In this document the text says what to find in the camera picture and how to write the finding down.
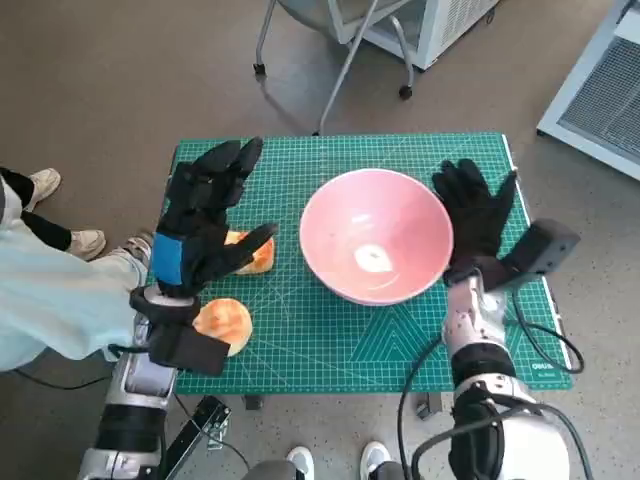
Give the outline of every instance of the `white sneaker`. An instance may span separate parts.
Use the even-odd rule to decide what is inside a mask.
[[[146,230],[140,230],[133,237],[129,237],[122,247],[136,260],[149,268],[151,264],[151,248],[153,246],[153,234]]]
[[[391,454],[387,447],[380,442],[371,442],[362,452],[360,460],[360,479],[369,480],[369,474],[384,462],[391,461]]]
[[[57,170],[53,168],[47,168],[45,170],[40,170],[39,172],[29,175],[29,178],[33,182],[33,195],[31,195],[29,205],[27,205],[24,209],[27,212],[32,212],[34,207],[36,206],[36,203],[41,202],[56,191],[56,188],[58,188],[58,186],[60,185],[62,177]]]
[[[293,463],[298,470],[304,473],[304,480],[315,479],[313,456],[307,447],[296,447],[289,452],[287,460]]]
[[[71,232],[71,245],[67,248],[67,252],[89,261],[97,257],[106,245],[107,240],[102,230],[82,230]]]

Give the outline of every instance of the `bun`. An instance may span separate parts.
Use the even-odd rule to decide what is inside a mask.
[[[247,236],[247,232],[232,232],[227,233],[227,238],[224,241],[225,245],[230,243],[238,243],[244,237]],[[235,273],[238,275],[251,275],[256,273],[268,272],[273,268],[273,262],[275,258],[275,241],[273,237],[267,241],[263,246],[253,253],[253,262],[249,265],[245,265]]]
[[[233,298],[217,298],[207,303],[193,320],[193,327],[198,333],[230,344],[229,357],[244,348],[253,332],[249,310]]]

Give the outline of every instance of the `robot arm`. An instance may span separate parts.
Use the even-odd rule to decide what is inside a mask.
[[[567,446],[516,376],[504,316],[507,292],[555,270],[579,237],[553,220],[538,220],[498,260],[515,175],[507,176],[495,196],[470,160],[457,167],[445,162],[433,180],[455,237],[445,274],[448,313],[442,330],[455,387],[454,430],[488,421],[485,427],[452,436],[451,469],[458,480],[568,479]],[[509,417],[491,421],[500,414]],[[414,478],[419,457],[430,446],[425,442],[414,454]]]
[[[225,142],[194,163],[177,166],[151,256],[157,284],[131,293],[131,306],[139,312],[134,346],[123,349],[128,353],[115,368],[79,479],[164,478],[164,423],[178,369],[219,375],[229,349],[193,329],[200,311],[197,295],[205,282],[250,263],[276,231],[266,224],[238,244],[225,245],[226,209],[239,201],[261,150],[259,138],[243,148]]]
[[[449,290],[443,338],[455,385],[455,427],[535,403],[516,377],[505,343],[503,292],[485,293],[481,275]],[[449,464],[458,480],[568,479],[569,454],[556,427],[524,410],[451,441]]]

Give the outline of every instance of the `wire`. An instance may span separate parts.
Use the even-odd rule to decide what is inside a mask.
[[[542,357],[542,359],[545,362],[550,363],[558,370],[561,370],[566,373],[570,373],[572,375],[577,375],[579,373],[584,372],[584,357],[582,356],[582,353],[580,352],[580,350],[578,350],[578,348],[573,343],[571,343],[571,341],[567,337],[543,325],[527,322],[525,320],[524,314],[522,313],[522,306],[520,305],[520,299],[518,298],[519,293],[520,293],[520,289],[514,290],[513,292],[511,292],[511,298],[513,300],[513,306],[515,307],[515,310],[516,310],[516,318],[518,320],[518,324],[520,325],[520,328],[522,329],[525,336],[531,343],[531,346],[533,346],[533,349],[538,353],[538,355],[540,355],[540,357]],[[544,349],[540,346],[538,341],[533,337],[531,330],[541,330],[545,333],[548,333],[549,335],[556,337],[558,340],[564,343],[569,348],[569,350],[571,350],[573,354],[576,356],[576,359],[578,360],[578,366],[576,368],[569,368],[566,365],[563,365],[560,362],[551,358],[549,354],[545,352]]]
[[[205,432],[200,427],[200,425],[198,425],[198,423],[194,420],[193,416],[189,413],[189,410],[187,409],[187,407],[185,407],[184,403],[182,403],[182,400],[180,400],[180,397],[178,397],[178,395],[176,393],[174,393],[173,396],[175,397],[176,401],[178,402],[178,405],[180,405],[180,408],[182,408],[182,411],[187,416],[189,421],[193,424],[194,427],[196,427],[198,429],[198,431],[202,435],[204,435],[205,437],[210,438],[214,442],[219,443],[220,445],[222,445],[224,447],[227,447],[229,450],[232,450],[236,455],[238,455],[238,457],[240,457],[240,459],[242,460],[242,463],[244,463],[245,467],[247,467],[247,471],[251,470],[251,465],[249,465],[249,462],[247,461],[245,456],[242,454],[242,452],[240,452],[240,450],[238,450],[236,447],[234,447],[230,443],[223,442],[222,440],[218,440],[213,435],[211,435],[209,432]]]
[[[119,456],[120,456],[120,452],[116,453],[116,456],[113,457],[113,465],[111,465],[111,475],[109,475],[109,480],[113,480],[113,474],[116,471],[116,462],[118,461]]]
[[[120,358],[123,353],[146,353],[149,351],[146,347],[122,347],[114,343],[107,345],[107,350],[116,358]]]
[[[32,377],[31,375],[29,375],[28,373],[23,372],[20,369],[12,370],[12,372],[15,373],[16,375],[20,375],[22,378],[26,378],[30,382],[37,383],[38,385],[41,385],[43,387],[52,388],[54,390],[65,390],[65,391],[81,390],[83,388],[87,388],[87,387],[90,387],[92,385],[95,385],[96,383],[104,382],[105,380],[111,380],[111,375],[109,375],[109,376],[105,376],[105,377],[96,378],[96,379],[91,380],[91,381],[86,382],[86,383],[81,383],[80,385],[73,385],[73,386],[67,387],[67,386],[64,386],[64,385],[56,385],[54,383],[49,383],[49,382],[47,382],[45,380],[40,380],[39,378]]]
[[[554,414],[562,421],[562,423],[564,423],[565,427],[567,427],[567,430],[569,430],[569,433],[573,438],[576,448],[578,449],[578,454],[580,455],[580,460],[582,461],[582,467],[584,469],[585,477],[587,478],[587,480],[593,480],[593,472],[591,471],[589,457],[587,456],[586,448],[584,447],[584,443],[582,443],[582,439],[580,438],[576,427],[573,425],[573,423],[571,423],[571,420],[569,420],[569,418],[564,413],[562,413],[557,408],[552,407],[551,405],[547,405],[546,403],[522,403],[498,415],[494,415],[483,420],[478,420],[461,427],[452,428],[450,430],[447,430],[446,432],[434,435],[426,442],[423,442],[413,453],[413,457],[411,459],[411,474],[413,475],[413,478],[420,478],[420,471],[418,470],[418,462],[420,461],[420,457],[422,457],[422,455],[424,455],[427,450],[434,447],[438,443],[449,440],[453,437],[457,437],[459,435],[467,435],[481,428],[486,428],[497,421],[502,421],[506,420],[507,418],[513,417],[514,415],[523,412],[524,410],[546,410]]]
[[[400,464],[402,465],[402,472],[404,473],[405,480],[411,480],[409,466],[407,465],[407,455],[404,450],[404,434],[402,432],[402,412],[404,411],[404,404],[407,399],[407,395],[409,394],[409,390],[411,389],[411,384],[413,383],[413,379],[415,378],[418,370],[424,364],[424,362],[429,358],[429,355],[433,353],[438,345],[440,345],[441,339],[440,337],[432,340],[427,348],[424,349],[424,352],[418,357],[418,360],[413,365],[409,376],[404,384],[404,388],[402,389],[402,395],[400,395],[400,403],[398,404],[398,419],[397,419],[397,431],[398,431],[398,448],[400,449]]]

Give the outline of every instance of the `green cutting mat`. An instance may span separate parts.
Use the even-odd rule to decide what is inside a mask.
[[[174,161],[193,161],[222,140],[183,141]],[[399,392],[411,363],[430,339],[440,335],[446,292],[438,283],[400,305],[364,307],[334,295],[307,268],[298,243],[302,210],[327,180],[349,170],[381,167],[406,173],[430,185],[445,159],[474,159],[492,188],[511,169],[508,146],[498,133],[280,137],[265,140],[262,159],[246,192],[230,211],[230,224],[248,230],[264,222],[280,225],[274,269],[258,276],[230,276],[210,284],[203,302],[233,297],[247,305],[253,336],[229,359],[223,376],[182,374],[178,393],[355,393]],[[503,253],[527,228],[522,199],[516,202]],[[527,319],[549,327],[553,307],[540,281],[521,294]],[[551,337],[540,342],[557,360],[564,357]],[[567,375],[547,369],[516,328],[508,332],[518,375],[532,388],[566,389]],[[415,379],[415,391],[450,391],[444,347]]]

